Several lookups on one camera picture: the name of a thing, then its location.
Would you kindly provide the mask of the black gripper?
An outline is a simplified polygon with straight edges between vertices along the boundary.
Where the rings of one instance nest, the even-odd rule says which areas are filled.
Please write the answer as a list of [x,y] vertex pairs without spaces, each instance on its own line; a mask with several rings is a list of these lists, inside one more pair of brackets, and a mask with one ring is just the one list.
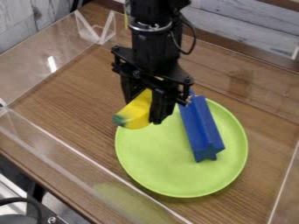
[[112,70],[120,76],[120,85],[129,103],[145,90],[153,89],[149,122],[160,124],[173,113],[174,104],[190,103],[192,77],[178,66],[178,58],[189,51],[181,49],[182,28],[162,30],[130,29],[132,46],[116,45]]

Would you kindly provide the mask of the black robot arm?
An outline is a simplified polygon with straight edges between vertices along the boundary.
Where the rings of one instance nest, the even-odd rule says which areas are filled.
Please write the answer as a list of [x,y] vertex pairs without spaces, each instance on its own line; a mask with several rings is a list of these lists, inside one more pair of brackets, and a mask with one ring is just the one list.
[[118,111],[113,122],[122,126],[158,124],[176,104],[189,103],[193,78],[180,68],[178,58],[190,52],[181,47],[182,28],[192,27],[181,14],[190,0],[126,0],[125,12],[132,46],[113,46],[112,71],[120,76],[125,103],[137,105],[132,112]]

